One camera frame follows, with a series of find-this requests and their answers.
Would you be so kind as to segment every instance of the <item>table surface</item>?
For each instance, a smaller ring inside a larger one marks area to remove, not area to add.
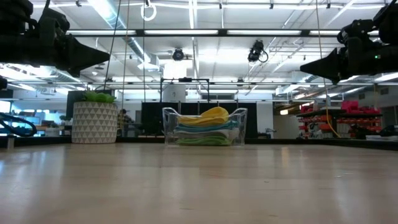
[[[65,144],[0,153],[1,223],[397,223],[398,154]]]

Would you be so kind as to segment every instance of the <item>transparent container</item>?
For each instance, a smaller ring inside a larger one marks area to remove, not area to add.
[[[238,108],[222,124],[186,125],[181,120],[201,116],[178,114],[173,108],[163,108],[165,143],[185,146],[242,146],[246,134],[247,108]]]

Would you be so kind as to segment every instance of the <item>ceiling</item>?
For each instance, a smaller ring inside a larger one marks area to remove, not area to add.
[[[317,14],[314,9],[303,10],[304,7],[314,6],[315,0],[274,0],[274,8],[268,9],[269,0],[222,0],[223,9],[219,9],[219,0],[197,0],[197,12],[190,22],[189,2],[194,0],[152,0],[156,5],[157,14],[151,21],[144,21],[141,17],[143,1],[131,0],[127,7],[127,0],[121,1],[120,17],[128,24],[128,29],[318,29]],[[39,19],[45,0],[33,0],[35,11],[32,18]],[[326,6],[327,0],[319,0],[320,6]],[[90,5],[89,1],[80,1],[82,7],[75,5],[75,0],[52,0],[52,9],[66,15],[71,29],[110,29],[110,26],[100,14]],[[372,19],[379,11],[384,0],[330,0],[333,7],[319,8],[321,29],[341,29],[354,19]],[[146,9],[150,16],[152,9]],[[187,55],[193,55],[193,40],[191,37],[137,37],[138,44],[149,54],[158,55],[160,64],[171,62],[170,51],[182,48]],[[110,52],[113,38],[101,37],[96,44],[96,38],[79,37],[85,45]],[[265,45],[269,61],[257,63],[253,67],[248,63],[249,49],[256,40],[262,40]],[[244,78],[247,82],[298,82],[308,74],[298,72],[301,65],[320,58],[318,38],[288,38],[278,37],[196,37],[198,53],[198,78],[210,78],[218,82],[236,81]],[[322,38],[323,56],[328,55],[335,47],[341,47],[335,38]],[[114,56],[109,64],[109,77],[121,82],[125,72],[126,81],[146,82],[160,80],[160,72],[140,70],[140,63],[134,52],[127,46],[127,59],[124,61],[126,43],[122,38],[115,38],[112,49]],[[195,77],[192,59],[184,61],[188,67],[187,76]],[[81,81],[103,82],[106,74],[104,70],[94,67],[82,72]],[[358,77],[355,81],[368,82],[369,77]],[[129,85],[128,88],[143,88],[143,85]],[[158,88],[152,85],[146,88]],[[258,86],[257,90],[275,90],[276,85]],[[236,88],[236,86],[218,86],[218,88]]]

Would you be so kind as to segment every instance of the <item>white cylinder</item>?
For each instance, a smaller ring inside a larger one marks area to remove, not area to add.
[[[163,101],[169,103],[185,103],[185,85],[170,84],[163,90]]]

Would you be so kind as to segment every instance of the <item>green cloth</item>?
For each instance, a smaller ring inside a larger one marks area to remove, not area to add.
[[[211,136],[196,139],[179,139],[177,144],[186,146],[230,146],[231,141],[222,136]]]

